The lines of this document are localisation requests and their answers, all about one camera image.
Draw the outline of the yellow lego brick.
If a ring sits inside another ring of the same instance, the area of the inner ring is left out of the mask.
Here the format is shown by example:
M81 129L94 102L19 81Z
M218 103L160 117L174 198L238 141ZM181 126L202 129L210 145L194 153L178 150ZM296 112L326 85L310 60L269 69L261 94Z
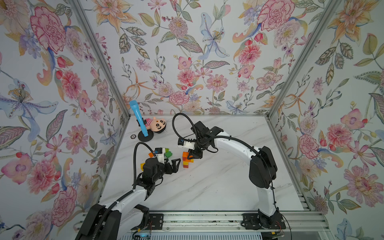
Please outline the yellow lego brick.
M189 165L189 163L193 163L193 162L194 162L193 159L192 160L186 159L186 160L184 160L183 165Z

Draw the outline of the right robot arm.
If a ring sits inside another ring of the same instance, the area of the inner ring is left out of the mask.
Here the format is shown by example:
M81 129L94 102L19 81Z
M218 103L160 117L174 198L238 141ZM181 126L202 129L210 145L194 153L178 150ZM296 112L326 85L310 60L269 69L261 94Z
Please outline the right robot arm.
M255 148L245 141L232 137L221 128L208 129L201 121L195 123L191 130L196 138L179 144L188 149L188 159L202 159L204 151L208 151L209 147L226 150L237 156L249 166L249 179L258 191L260 218L271 221L276 217L278 207L273 182L278 168L271 149Z

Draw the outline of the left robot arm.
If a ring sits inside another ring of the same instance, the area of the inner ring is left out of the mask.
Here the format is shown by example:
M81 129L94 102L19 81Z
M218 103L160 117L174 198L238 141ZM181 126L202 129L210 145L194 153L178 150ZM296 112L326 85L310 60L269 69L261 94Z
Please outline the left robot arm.
M144 201L154 192L164 175L179 171L181 159L159 162L149 158L138 175L134 189L107 204L95 204L86 215L77 240L118 240L128 231L138 233L149 227L150 210Z

